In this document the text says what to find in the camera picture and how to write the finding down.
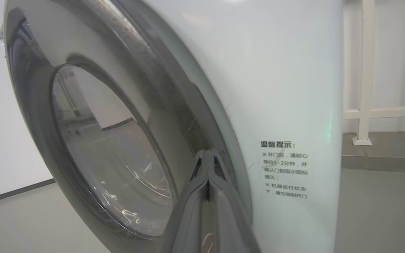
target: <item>gray floor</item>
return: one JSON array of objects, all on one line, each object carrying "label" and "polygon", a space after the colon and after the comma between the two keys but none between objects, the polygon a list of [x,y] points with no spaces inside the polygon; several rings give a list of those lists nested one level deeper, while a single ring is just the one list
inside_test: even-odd
[{"label": "gray floor", "polygon": [[[405,253],[405,173],[342,170],[336,253]],[[56,184],[0,200],[0,253],[106,253]]]}]

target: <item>door glass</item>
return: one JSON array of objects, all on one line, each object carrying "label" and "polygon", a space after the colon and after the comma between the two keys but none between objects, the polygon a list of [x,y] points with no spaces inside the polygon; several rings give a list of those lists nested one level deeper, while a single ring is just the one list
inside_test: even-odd
[{"label": "door glass", "polygon": [[87,71],[62,67],[53,82],[61,135],[88,185],[125,226],[163,234],[172,194],[151,143],[116,94]]}]

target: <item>round door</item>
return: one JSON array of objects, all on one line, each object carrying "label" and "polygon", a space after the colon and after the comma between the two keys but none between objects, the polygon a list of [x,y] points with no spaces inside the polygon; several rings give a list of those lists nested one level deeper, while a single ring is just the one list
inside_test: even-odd
[{"label": "round door", "polygon": [[[4,32],[14,92],[32,138],[69,202],[109,250],[159,247],[200,149],[220,152],[251,217],[229,119],[216,96],[207,104],[208,95],[188,77],[207,80],[203,72],[147,6],[10,0]],[[185,55],[180,61],[176,50]]]}]

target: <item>front-loading washing machine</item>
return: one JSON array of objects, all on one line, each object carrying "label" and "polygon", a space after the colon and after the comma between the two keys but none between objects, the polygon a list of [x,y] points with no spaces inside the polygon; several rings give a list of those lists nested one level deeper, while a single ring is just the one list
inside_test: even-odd
[{"label": "front-loading washing machine", "polygon": [[333,251],[342,1],[8,0],[4,36],[32,138],[111,252],[160,248],[201,149],[263,252]]}]

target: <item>white railing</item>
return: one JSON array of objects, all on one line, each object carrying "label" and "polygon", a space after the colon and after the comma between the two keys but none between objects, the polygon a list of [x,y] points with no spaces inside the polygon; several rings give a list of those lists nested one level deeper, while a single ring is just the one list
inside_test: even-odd
[{"label": "white railing", "polygon": [[405,106],[371,108],[374,63],[374,0],[362,0],[362,76],[359,109],[347,110],[344,119],[358,119],[359,129],[354,145],[372,145],[368,138],[370,118],[405,117]]}]

